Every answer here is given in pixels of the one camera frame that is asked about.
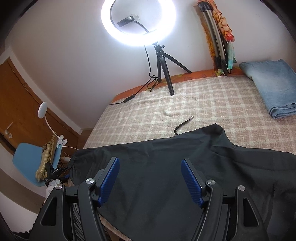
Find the dark green pants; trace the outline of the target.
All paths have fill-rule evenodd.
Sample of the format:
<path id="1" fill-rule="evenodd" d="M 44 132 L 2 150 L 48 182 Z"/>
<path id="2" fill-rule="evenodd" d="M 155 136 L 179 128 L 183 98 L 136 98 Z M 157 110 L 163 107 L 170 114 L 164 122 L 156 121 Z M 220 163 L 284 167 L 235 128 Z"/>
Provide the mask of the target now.
<path id="1" fill-rule="evenodd" d="M 249 191 L 271 240 L 295 240 L 295 155 L 231 143 L 213 124 L 171 138 L 82 149 L 70 160 L 75 185 L 119 158 L 120 170 L 99 214 L 131 240 L 190 240 L 201 209 L 181 173 L 188 158 L 227 196 Z"/>

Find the leopard print cloth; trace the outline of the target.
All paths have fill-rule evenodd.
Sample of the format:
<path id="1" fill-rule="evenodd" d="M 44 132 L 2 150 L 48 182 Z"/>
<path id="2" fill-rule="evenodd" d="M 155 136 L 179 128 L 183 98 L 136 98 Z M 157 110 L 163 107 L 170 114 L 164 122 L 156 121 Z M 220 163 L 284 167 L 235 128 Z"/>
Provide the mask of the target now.
<path id="1" fill-rule="evenodd" d="M 55 150 L 57 146 L 57 137 L 55 134 L 52 135 L 51 140 L 43 145 L 42 147 L 42 158 L 38 170 L 35 173 L 35 177 L 38 182 L 43 181 L 47 177 L 46 163 L 50 162 L 53 164 Z"/>

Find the light blue chair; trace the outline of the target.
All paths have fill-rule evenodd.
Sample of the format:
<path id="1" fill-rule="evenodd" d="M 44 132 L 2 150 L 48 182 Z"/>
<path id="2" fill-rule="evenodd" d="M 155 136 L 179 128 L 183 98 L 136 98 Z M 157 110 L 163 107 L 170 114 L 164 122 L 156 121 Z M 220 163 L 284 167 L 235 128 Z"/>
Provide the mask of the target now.
<path id="1" fill-rule="evenodd" d="M 35 173 L 41 164 L 42 147 L 28 143 L 20 143 L 13 156 L 13 164 L 19 172 L 33 185 L 37 187 L 45 186 L 44 181 L 39 182 L 35 178 Z"/>

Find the wooden door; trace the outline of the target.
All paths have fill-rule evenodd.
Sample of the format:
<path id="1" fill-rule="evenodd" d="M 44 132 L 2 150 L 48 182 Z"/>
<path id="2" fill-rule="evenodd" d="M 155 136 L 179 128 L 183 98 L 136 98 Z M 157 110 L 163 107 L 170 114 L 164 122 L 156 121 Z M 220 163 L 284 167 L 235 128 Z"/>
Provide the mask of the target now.
<path id="1" fill-rule="evenodd" d="M 63 152 L 71 156 L 77 147 L 79 134 L 61 120 L 51 109 L 47 120 L 38 118 L 41 99 L 23 80 L 8 58 L 1 64 L 1 144 L 14 154 L 20 143 L 36 146 L 46 144 L 52 136 L 51 128 L 68 140 Z"/>

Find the white clip desk lamp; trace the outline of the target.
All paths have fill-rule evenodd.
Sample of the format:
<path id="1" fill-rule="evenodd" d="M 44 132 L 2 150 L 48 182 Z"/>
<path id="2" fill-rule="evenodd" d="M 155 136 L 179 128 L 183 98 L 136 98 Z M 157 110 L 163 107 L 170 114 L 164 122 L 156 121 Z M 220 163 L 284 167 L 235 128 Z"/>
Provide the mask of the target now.
<path id="1" fill-rule="evenodd" d="M 45 119 L 45 122 L 46 122 L 47 126 L 49 127 L 50 131 L 57 138 L 57 148 L 61 148 L 67 144 L 68 140 L 65 139 L 63 135 L 60 135 L 60 136 L 57 135 L 54 132 L 54 130 L 52 129 L 52 127 L 49 125 L 47 117 L 46 117 L 47 109 L 48 109 L 48 104 L 46 102 L 42 102 L 39 106 L 39 109 L 38 109 L 38 118 Z"/>

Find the plaid bed cover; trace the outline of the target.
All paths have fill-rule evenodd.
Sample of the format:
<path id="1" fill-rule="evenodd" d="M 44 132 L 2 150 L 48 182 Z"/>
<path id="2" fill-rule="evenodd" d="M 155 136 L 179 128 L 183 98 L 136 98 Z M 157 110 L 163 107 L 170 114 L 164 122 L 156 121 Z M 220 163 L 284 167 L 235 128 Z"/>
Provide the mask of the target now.
<path id="1" fill-rule="evenodd" d="M 295 153 L 295 117 L 270 117 L 249 78 L 242 74 L 208 78 L 197 72 L 175 81 L 174 96 L 160 87 L 141 92 L 127 104 L 107 107 L 85 147 L 171 137 L 176 125 L 193 116 L 182 132 L 216 123 L 234 144 Z"/>

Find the black mini tripod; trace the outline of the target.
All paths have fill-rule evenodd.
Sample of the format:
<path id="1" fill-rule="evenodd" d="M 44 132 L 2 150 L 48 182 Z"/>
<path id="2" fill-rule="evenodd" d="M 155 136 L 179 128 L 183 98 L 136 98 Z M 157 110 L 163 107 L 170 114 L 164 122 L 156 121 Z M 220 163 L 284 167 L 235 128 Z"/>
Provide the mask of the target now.
<path id="1" fill-rule="evenodd" d="M 187 67 L 185 67 L 182 63 L 180 63 L 177 59 L 173 58 L 171 55 L 167 54 L 163 49 L 165 48 L 164 45 L 160 45 L 159 42 L 155 42 L 152 44 L 155 52 L 156 52 L 156 56 L 157 56 L 157 72 L 158 72 L 158 76 L 156 78 L 156 83 L 152 86 L 151 90 L 153 90 L 158 84 L 160 84 L 162 82 L 162 73 L 164 74 L 165 80 L 166 80 L 166 84 L 168 86 L 168 90 L 170 95 L 174 95 L 174 88 L 173 88 L 173 84 L 171 81 L 171 76 L 169 73 L 169 69 L 167 66 L 167 62 L 166 59 L 169 59 L 171 62 L 175 63 L 176 65 L 178 65 L 180 68 L 182 68 L 183 70 L 185 70 L 187 73 L 192 73 Z"/>

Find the folded blue jeans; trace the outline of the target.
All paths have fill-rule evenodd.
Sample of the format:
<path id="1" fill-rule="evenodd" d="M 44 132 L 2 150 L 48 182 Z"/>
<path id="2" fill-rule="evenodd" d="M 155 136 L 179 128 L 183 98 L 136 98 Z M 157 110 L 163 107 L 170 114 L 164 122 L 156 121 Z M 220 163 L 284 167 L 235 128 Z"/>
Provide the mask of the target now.
<path id="1" fill-rule="evenodd" d="M 295 115 L 295 71 L 288 63 L 282 59 L 242 62 L 239 68 L 254 82 L 272 118 Z"/>

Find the folded silver tripod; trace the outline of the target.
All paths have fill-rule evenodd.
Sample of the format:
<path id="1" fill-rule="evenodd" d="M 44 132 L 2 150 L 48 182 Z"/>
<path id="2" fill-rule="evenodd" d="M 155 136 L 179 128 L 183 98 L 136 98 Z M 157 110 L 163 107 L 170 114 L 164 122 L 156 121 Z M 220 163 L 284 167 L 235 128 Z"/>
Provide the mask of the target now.
<path id="1" fill-rule="evenodd" d="M 216 70 L 221 70 L 222 74 L 228 75 L 227 70 L 227 55 L 224 45 L 224 40 L 220 35 L 216 21 L 213 17 L 212 7 L 207 1 L 201 1 L 198 3 L 198 7 L 202 13 L 202 16 L 206 22 L 207 28 L 209 30 L 210 38 L 214 48 L 214 64 Z"/>

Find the black phone holder gooseneck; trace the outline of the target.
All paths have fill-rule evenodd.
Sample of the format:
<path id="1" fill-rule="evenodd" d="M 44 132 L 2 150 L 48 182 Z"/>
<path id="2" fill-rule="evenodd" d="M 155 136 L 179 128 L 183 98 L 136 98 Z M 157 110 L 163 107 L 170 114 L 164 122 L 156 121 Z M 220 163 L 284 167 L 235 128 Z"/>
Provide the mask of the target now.
<path id="1" fill-rule="evenodd" d="M 117 22 L 117 25 L 122 28 L 125 25 L 128 25 L 129 23 L 134 23 L 139 25 L 141 28 L 143 28 L 145 30 L 146 33 L 149 33 L 149 30 L 140 22 L 135 20 L 135 17 L 132 15 L 127 16 L 126 18 L 124 18 L 123 20 Z"/>

